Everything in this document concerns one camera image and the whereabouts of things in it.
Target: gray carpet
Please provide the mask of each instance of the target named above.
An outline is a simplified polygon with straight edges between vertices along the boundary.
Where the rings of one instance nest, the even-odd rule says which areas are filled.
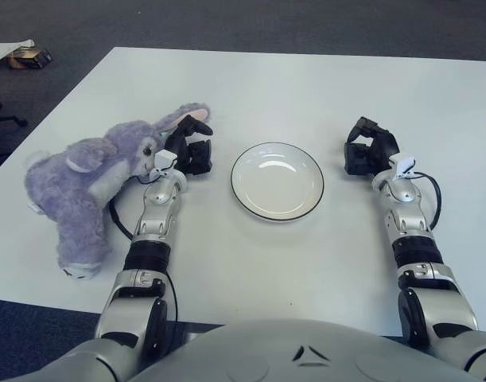
[[[29,121],[0,123],[0,155],[116,45],[486,60],[486,0],[0,0],[0,42],[27,38],[54,61],[40,71],[0,64],[0,114]],[[0,379],[58,357],[95,321],[0,302]]]

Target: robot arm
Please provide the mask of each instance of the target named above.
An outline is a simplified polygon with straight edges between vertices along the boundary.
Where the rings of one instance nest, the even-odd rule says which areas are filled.
[[[353,143],[373,138],[370,147]],[[415,160],[399,152],[389,131],[361,118],[345,143],[345,169],[351,175],[373,173],[384,225],[398,267],[399,315],[409,345],[486,378],[486,332],[444,264],[421,210],[421,192],[411,181]]]

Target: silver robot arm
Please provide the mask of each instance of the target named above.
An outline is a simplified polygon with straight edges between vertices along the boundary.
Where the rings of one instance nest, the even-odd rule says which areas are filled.
[[[370,147],[352,143],[358,134]],[[345,147],[346,170],[374,173],[384,224],[398,266],[399,315],[409,345],[486,380],[486,332],[451,271],[444,264],[421,210],[422,195],[412,179],[415,160],[399,153],[392,134],[362,118]]]
[[[144,212],[95,338],[14,381],[121,382],[134,376],[142,361],[164,353],[167,305],[162,298],[186,178],[175,169],[158,172],[161,178],[144,193]]]

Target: plush toy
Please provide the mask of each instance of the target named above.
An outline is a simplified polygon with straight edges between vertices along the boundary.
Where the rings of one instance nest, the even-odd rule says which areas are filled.
[[[103,138],[89,138],[31,165],[25,178],[30,199],[57,222],[59,267],[66,275],[90,279],[111,251],[103,229],[103,209],[130,177],[145,177],[164,133],[186,116],[209,117],[202,103],[188,103],[154,125],[121,123]]]

